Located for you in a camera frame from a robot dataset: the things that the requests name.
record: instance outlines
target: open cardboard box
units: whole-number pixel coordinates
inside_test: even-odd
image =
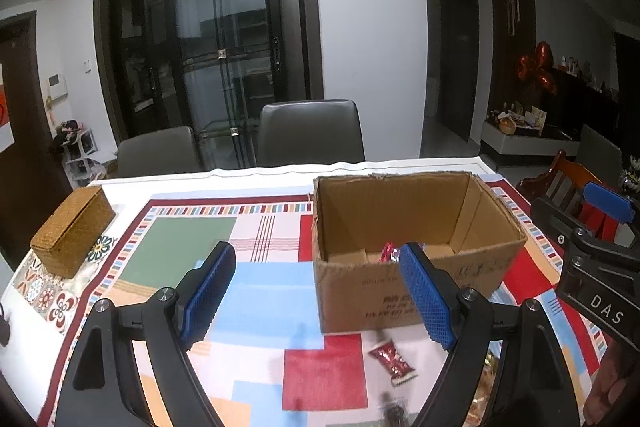
[[[436,267],[488,297],[526,232],[468,172],[317,178],[313,250],[322,332],[421,322],[398,263],[379,263],[387,241],[396,248],[425,243]]]

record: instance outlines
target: green square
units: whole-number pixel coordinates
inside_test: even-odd
[[[229,240],[235,223],[235,217],[156,217],[120,279],[151,288],[175,287],[218,241]]]

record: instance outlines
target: cardboard box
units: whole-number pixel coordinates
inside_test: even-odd
[[[526,241],[511,211],[467,172],[316,179],[314,274],[324,333],[421,322],[386,241],[426,243],[458,285],[489,296]]]
[[[31,248],[49,272],[70,279],[113,216],[101,187],[76,188],[33,236]]]

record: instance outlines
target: red square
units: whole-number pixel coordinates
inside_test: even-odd
[[[366,409],[360,334],[324,338],[324,349],[286,349],[282,410]]]

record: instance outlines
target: wooden chair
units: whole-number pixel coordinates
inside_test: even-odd
[[[561,210],[577,216],[580,204],[573,204],[575,197],[579,198],[584,186],[594,182],[603,183],[591,174],[585,167],[566,159],[566,153],[560,150],[547,172],[537,178],[526,178],[516,185],[516,190],[527,200],[533,201],[541,196],[548,196]]]

